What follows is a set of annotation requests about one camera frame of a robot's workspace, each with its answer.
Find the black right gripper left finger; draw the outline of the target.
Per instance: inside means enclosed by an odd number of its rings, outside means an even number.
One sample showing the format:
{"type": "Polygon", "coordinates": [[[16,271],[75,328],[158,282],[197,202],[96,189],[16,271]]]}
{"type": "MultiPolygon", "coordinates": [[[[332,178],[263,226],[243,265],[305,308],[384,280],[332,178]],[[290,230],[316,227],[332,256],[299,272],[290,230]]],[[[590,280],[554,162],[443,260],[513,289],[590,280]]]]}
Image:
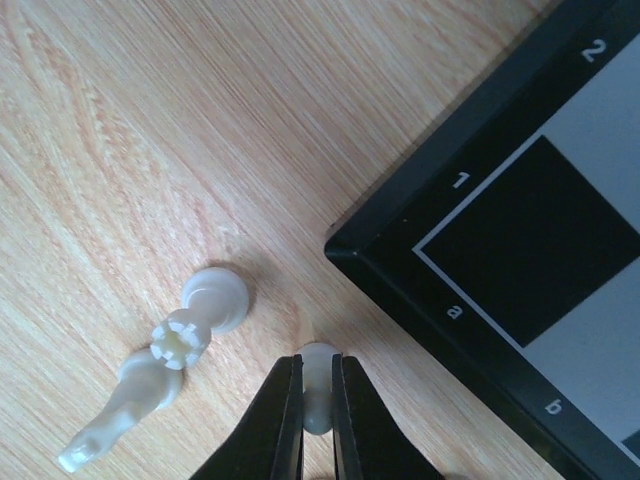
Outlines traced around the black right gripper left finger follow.
{"type": "Polygon", "coordinates": [[[229,437],[194,479],[300,479],[303,473],[302,357],[279,358],[229,437]]]}

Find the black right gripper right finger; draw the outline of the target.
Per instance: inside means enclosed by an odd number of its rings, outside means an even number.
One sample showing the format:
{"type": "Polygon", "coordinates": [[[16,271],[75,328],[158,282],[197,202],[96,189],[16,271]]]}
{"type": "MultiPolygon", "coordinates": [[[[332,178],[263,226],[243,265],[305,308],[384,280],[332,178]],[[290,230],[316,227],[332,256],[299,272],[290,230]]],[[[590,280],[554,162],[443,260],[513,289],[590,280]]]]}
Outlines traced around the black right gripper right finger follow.
{"type": "Polygon", "coordinates": [[[334,470],[338,479],[442,479],[403,434],[359,360],[332,357],[334,470]]]}

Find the white pawn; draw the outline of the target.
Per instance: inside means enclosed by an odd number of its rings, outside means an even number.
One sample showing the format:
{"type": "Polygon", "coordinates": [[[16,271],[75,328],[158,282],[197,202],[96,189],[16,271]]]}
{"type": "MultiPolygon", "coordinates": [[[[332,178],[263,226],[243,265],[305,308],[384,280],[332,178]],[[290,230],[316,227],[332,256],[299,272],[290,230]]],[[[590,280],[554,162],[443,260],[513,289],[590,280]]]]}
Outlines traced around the white pawn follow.
{"type": "Polygon", "coordinates": [[[303,427],[311,435],[332,429],[332,359],[339,351],[332,345],[314,342],[302,347],[303,427]]]}

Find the white rook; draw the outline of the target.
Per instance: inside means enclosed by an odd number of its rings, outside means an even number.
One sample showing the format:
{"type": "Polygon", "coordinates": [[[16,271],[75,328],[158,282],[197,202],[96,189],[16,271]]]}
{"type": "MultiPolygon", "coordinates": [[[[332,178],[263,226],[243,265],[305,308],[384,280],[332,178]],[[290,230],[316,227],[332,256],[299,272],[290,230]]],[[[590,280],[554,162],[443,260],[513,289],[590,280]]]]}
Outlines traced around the white rook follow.
{"type": "Polygon", "coordinates": [[[250,307],[248,287],[235,272],[210,267],[196,272],[185,283],[181,307],[152,331],[154,358],[172,370],[195,365],[214,335],[238,327],[250,307]]]}

